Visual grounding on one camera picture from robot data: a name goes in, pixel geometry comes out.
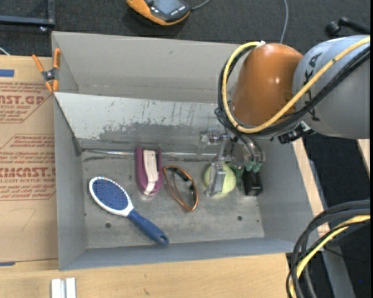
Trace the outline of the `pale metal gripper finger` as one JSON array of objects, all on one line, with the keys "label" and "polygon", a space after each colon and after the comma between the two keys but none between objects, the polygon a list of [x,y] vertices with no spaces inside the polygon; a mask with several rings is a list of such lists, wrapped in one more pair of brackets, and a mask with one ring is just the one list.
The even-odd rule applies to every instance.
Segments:
[{"label": "pale metal gripper finger", "polygon": [[222,163],[212,163],[205,173],[205,194],[208,197],[213,197],[222,193],[224,180],[226,178],[226,170]]},{"label": "pale metal gripper finger", "polygon": [[216,146],[221,141],[221,132],[217,129],[208,129],[200,132],[200,139],[196,145],[196,153],[198,155],[204,154],[209,147]]}]

